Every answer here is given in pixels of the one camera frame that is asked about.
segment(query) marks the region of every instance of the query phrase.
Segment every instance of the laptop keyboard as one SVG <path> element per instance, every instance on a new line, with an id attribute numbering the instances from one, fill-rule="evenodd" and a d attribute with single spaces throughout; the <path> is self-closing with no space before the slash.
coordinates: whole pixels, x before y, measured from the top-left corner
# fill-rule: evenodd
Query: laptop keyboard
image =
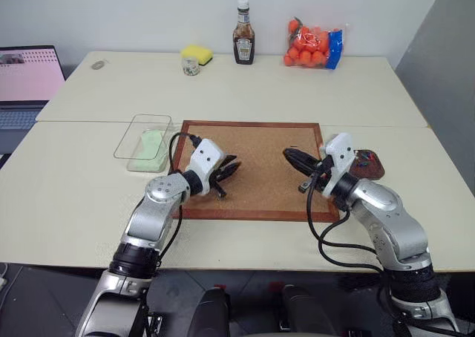
<path id="1" fill-rule="evenodd" d="M 39 111 L 0 111 L 0 130 L 30 129 Z"/>

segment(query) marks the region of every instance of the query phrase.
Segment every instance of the cork board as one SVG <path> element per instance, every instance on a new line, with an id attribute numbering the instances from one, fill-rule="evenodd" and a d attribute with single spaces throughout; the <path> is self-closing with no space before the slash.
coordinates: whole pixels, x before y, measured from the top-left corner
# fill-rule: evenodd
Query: cork board
<path id="1" fill-rule="evenodd" d="M 306 221 L 307 195 L 298 191 L 306 177 L 286 161 L 282 151 L 294 147 L 320 157 L 320 127 L 316 123 L 184 121 L 183 132 L 209 138 L 227 154 L 237 155 L 239 169 L 220 183 L 228 193 L 219 200 L 211 192 L 193 196 L 183 207 L 191 219 Z M 193 146 L 181 137 L 174 162 L 185 171 Z M 314 194 L 315 222 L 335 222 L 338 210 Z"/>

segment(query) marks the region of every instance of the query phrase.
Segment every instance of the bag of oranges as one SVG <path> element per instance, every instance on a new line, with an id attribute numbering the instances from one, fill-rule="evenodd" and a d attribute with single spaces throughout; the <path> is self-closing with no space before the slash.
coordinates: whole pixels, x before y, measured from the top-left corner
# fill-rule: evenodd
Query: bag of oranges
<path id="1" fill-rule="evenodd" d="M 284 55 L 286 66 L 335 69 L 343 51 L 343 31 L 306 27 L 300 19 L 289 22 L 289 50 Z"/>

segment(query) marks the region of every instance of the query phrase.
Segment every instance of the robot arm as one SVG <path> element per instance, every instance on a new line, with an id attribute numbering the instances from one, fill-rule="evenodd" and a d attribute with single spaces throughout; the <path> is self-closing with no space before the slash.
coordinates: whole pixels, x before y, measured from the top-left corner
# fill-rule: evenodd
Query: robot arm
<path id="1" fill-rule="evenodd" d="M 208 194 L 217 181 L 230 176 L 239 163 L 211 140 L 199 140 L 185 172 L 156 177 L 145 187 L 114 258 L 86 307 L 76 337 L 151 336 L 156 316 L 150 314 L 146 295 L 161 260 L 172 215 L 194 194 Z"/>
<path id="2" fill-rule="evenodd" d="M 368 231 L 399 312 L 412 320 L 426 320 L 433 327 L 458 332 L 447 296 L 436 282 L 422 226 L 406 212 L 393 190 L 348 172 L 355 159 L 349 134 L 339 134 L 330 141 L 325 154 L 319 161 L 296 149 L 284 151 L 297 170 L 306 176 L 318 175 L 315 188 L 347 207 Z M 309 182 L 299 190 L 306 191 Z"/>

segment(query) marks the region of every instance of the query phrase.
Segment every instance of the laptop screen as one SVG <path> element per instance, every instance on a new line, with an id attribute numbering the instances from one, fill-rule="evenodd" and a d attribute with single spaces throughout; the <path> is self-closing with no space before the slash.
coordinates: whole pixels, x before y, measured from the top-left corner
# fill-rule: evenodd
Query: laptop screen
<path id="1" fill-rule="evenodd" d="M 48 101 L 65 82 L 53 47 L 0 49 L 0 102 Z"/>

